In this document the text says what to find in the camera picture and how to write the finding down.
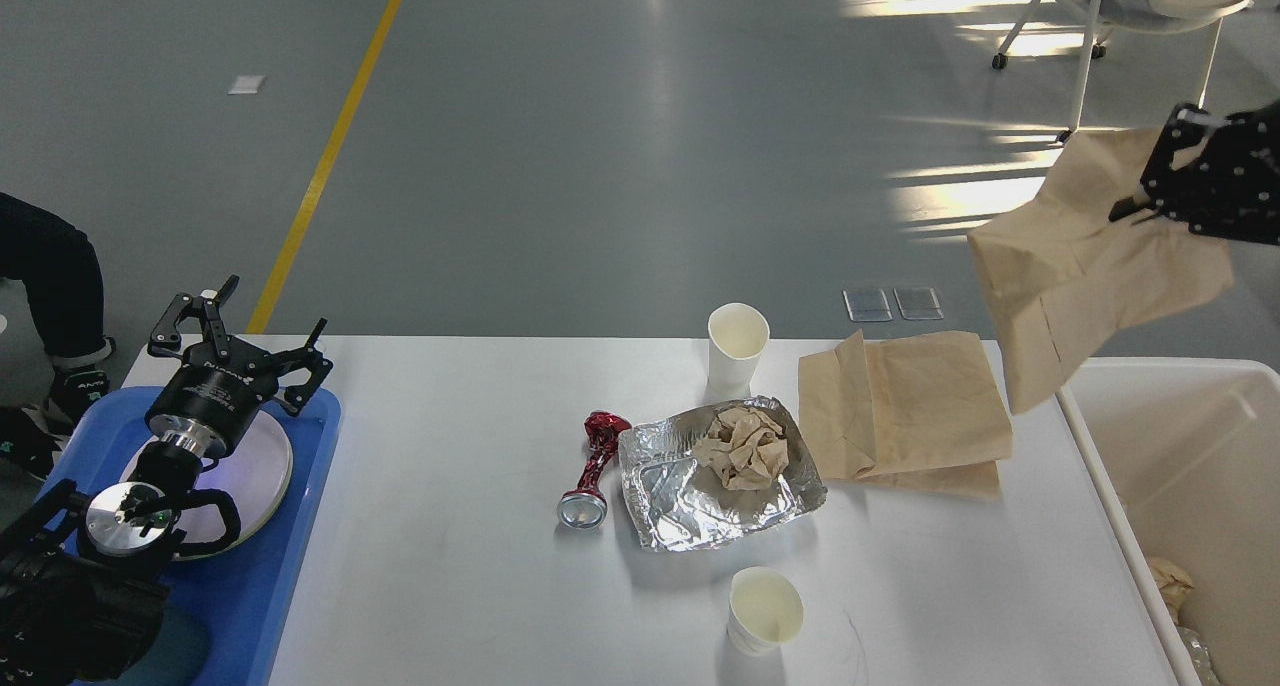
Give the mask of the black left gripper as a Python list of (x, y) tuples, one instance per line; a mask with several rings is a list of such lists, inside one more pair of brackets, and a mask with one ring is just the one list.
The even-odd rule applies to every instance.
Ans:
[[(234, 453), (265, 402), (275, 402), (291, 417), (310, 403), (333, 370), (317, 343), (328, 320), (320, 317), (301, 347), (266, 352), (227, 331), (220, 314), (241, 276), (228, 276), (212, 294), (174, 294), (148, 338), (148, 355), (179, 360), (184, 366), (146, 412), (155, 436), (192, 433), (205, 444), (204, 458), (221, 459)], [(195, 321), (201, 339), (180, 349), (179, 326)], [(247, 376), (223, 367), (244, 367)], [(280, 387), (291, 372), (306, 372), (300, 384)]]

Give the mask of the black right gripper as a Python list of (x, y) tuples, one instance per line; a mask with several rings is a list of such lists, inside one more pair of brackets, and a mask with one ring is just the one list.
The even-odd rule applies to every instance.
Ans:
[(1196, 235), (1275, 247), (1277, 148), (1279, 102), (1234, 113), (1217, 127), (1206, 109), (1176, 104), (1161, 127), (1138, 188), (1114, 203), (1108, 221), (1151, 211), (1185, 221)]

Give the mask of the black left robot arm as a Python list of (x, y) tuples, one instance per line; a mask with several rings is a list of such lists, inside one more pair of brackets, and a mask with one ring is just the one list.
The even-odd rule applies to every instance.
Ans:
[(175, 294), (169, 381), (93, 404), (4, 529), (5, 685), (266, 682), (340, 407), (326, 321), (269, 352), (225, 329), (237, 282)]

